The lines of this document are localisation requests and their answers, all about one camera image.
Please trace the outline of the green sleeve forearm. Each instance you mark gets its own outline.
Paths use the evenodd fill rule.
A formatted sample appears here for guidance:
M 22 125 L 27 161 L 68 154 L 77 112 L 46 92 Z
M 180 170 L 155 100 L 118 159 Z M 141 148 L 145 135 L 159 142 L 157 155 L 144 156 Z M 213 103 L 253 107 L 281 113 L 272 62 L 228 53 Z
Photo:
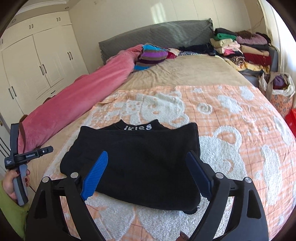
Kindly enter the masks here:
M 25 240 L 25 229 L 29 204 L 19 206 L 4 191 L 1 181 L 1 211 L 17 235 Z

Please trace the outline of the left hand red nails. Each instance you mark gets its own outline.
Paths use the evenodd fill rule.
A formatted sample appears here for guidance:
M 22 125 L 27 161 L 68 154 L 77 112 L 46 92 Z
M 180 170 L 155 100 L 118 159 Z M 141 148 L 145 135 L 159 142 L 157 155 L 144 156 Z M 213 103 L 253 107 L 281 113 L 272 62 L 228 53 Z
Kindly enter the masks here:
M 17 170 L 8 170 L 2 181 L 4 192 L 13 200 L 16 201 L 16 194 L 14 190 L 13 180 L 20 176 Z

